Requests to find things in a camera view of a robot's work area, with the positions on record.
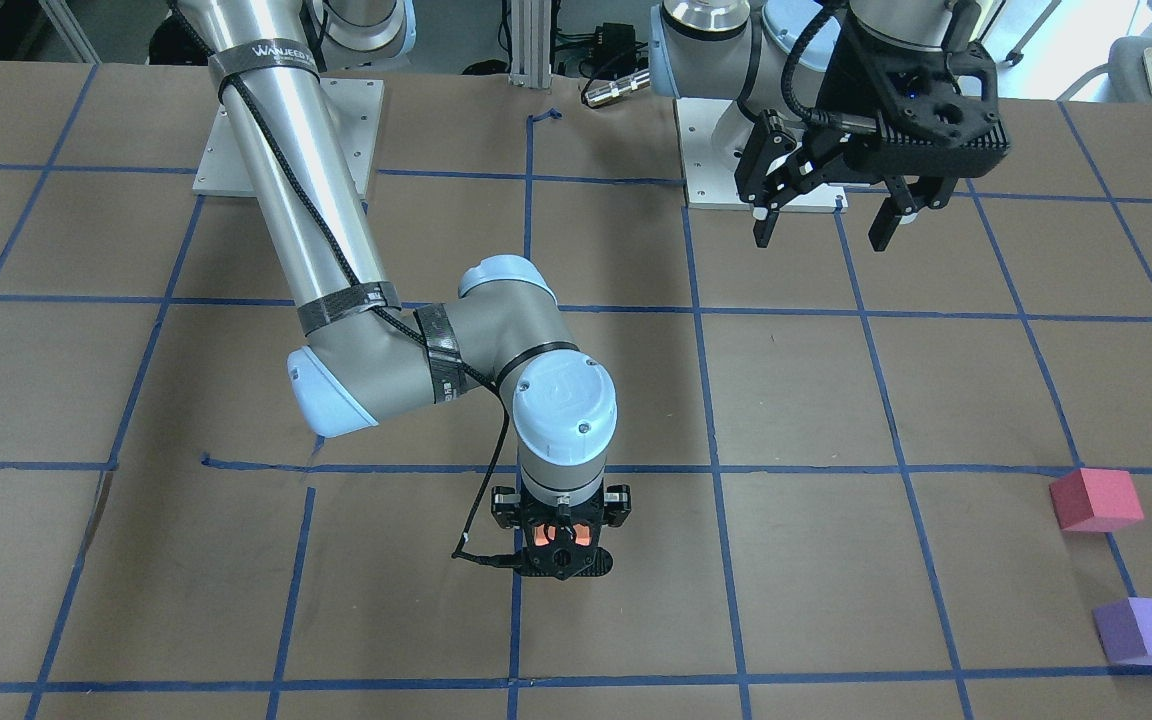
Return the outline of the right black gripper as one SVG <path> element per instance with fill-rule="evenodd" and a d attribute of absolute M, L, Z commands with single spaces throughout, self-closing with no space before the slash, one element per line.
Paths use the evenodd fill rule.
<path fill-rule="evenodd" d="M 494 555 L 492 564 L 494 568 L 511 569 L 521 577 L 604 577 L 613 568 L 613 558 L 609 551 L 599 546 L 600 532 L 604 526 L 622 526 L 631 511 L 631 488 L 627 484 L 611 488 L 599 486 L 598 492 L 584 502 L 558 506 L 541 502 L 526 488 L 511 491 L 497 486 L 492 488 L 492 515 L 505 529 L 521 529 L 525 546 L 511 555 Z M 593 547 L 548 544 L 538 548 L 531 544 L 531 529 L 536 525 L 571 526 L 579 523 L 591 528 Z"/>

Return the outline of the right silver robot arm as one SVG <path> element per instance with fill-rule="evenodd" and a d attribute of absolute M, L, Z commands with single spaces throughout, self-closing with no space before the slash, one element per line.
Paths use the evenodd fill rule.
<path fill-rule="evenodd" d="M 515 253 L 462 275 L 456 300 L 407 313 L 348 164 L 326 71 L 401 55 L 416 15 L 404 1 L 170 1 L 200 50 L 230 122 L 305 338 L 285 370 L 314 434 L 378 427 L 468 392 L 492 392 L 517 439 L 518 479 L 483 486 L 524 546 L 453 555 L 521 577 L 600 577 L 600 536 L 626 523 L 627 486 L 605 484 L 617 427 L 607 370 L 579 350 L 556 293 Z"/>

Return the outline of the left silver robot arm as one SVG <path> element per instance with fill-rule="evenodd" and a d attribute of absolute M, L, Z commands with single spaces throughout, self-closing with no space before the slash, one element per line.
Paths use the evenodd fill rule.
<path fill-rule="evenodd" d="M 733 187 L 767 247 L 791 200 L 881 184 L 877 252 L 958 181 L 1009 154 L 978 1 L 664 1 L 652 10 L 658 94 L 728 100 L 749 123 Z"/>

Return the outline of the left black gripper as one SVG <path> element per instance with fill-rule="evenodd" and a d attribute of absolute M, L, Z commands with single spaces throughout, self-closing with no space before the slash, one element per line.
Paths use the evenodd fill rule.
<path fill-rule="evenodd" d="M 785 115 L 763 111 L 733 173 L 740 200 L 751 204 L 755 245 L 770 247 L 788 200 L 823 184 L 890 184 L 867 232 L 876 252 L 890 247 L 919 209 L 946 200 L 957 183 L 952 149 L 905 135 L 882 118 L 877 128 L 874 135 L 846 135 L 812 127 L 796 141 Z"/>

